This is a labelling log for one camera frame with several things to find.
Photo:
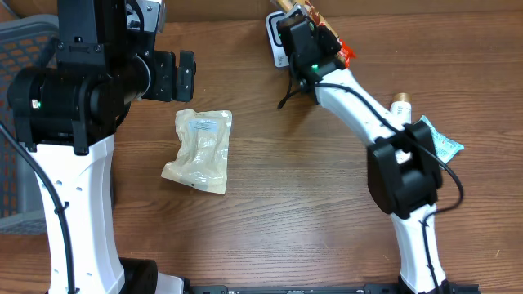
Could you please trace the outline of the orange noodle packet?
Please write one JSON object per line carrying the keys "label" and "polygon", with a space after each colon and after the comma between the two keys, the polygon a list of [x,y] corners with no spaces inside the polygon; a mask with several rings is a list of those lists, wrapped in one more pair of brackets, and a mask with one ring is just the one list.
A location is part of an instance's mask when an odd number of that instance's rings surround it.
{"label": "orange noodle packet", "polygon": [[355,58],[354,51],[332,28],[328,21],[319,13],[311,0],[270,0],[270,2],[284,13],[290,12],[297,6],[303,8],[306,16],[309,16],[315,25],[327,29],[336,38],[340,46],[340,50],[337,53],[337,58],[344,64],[345,68],[350,67],[351,59]]}

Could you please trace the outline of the beige clear pouch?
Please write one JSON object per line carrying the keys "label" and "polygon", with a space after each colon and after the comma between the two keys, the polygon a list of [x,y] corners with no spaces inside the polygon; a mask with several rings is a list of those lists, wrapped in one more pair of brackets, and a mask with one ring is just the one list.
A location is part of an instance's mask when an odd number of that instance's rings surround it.
{"label": "beige clear pouch", "polygon": [[212,194],[224,194],[230,131],[229,110],[179,110],[175,129],[181,147],[175,160],[165,164],[161,177]]}

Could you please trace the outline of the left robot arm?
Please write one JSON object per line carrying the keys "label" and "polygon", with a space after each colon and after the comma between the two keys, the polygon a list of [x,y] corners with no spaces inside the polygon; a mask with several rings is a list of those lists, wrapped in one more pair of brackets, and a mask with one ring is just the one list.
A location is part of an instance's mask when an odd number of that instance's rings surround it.
{"label": "left robot arm", "polygon": [[56,66],[22,69],[8,88],[9,141],[33,168],[51,256],[51,293],[185,294],[185,278],[121,257],[111,199],[114,135],[133,101],[189,101],[192,51],[154,47],[162,1],[60,1]]}

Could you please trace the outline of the white cream tube gold cap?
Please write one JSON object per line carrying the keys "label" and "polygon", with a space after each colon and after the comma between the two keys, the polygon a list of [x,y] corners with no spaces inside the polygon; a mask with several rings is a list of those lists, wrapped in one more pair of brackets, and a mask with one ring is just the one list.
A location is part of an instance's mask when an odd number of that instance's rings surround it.
{"label": "white cream tube gold cap", "polygon": [[390,111],[403,123],[412,123],[412,96],[409,93],[397,93],[391,102]]}

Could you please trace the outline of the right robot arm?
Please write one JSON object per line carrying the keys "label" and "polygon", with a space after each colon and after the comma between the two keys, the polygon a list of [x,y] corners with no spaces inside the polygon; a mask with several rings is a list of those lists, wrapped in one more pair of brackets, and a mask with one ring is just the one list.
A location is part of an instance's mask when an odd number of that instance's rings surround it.
{"label": "right robot arm", "polygon": [[369,192],[393,221],[404,293],[441,293],[441,268],[432,217],[442,186],[429,126],[402,122],[377,102],[337,58],[340,44],[326,27],[302,15],[276,29],[292,79],[338,116],[366,148]]}

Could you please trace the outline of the teal tissue packet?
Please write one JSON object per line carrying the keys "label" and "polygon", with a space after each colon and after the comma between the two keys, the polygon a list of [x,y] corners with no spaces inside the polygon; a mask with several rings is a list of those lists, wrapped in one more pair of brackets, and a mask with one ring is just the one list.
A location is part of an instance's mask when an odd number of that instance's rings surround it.
{"label": "teal tissue packet", "polygon": [[448,163],[455,155],[464,150],[463,145],[439,133],[425,115],[423,115],[420,120],[426,123],[431,129],[436,155],[443,163]]}

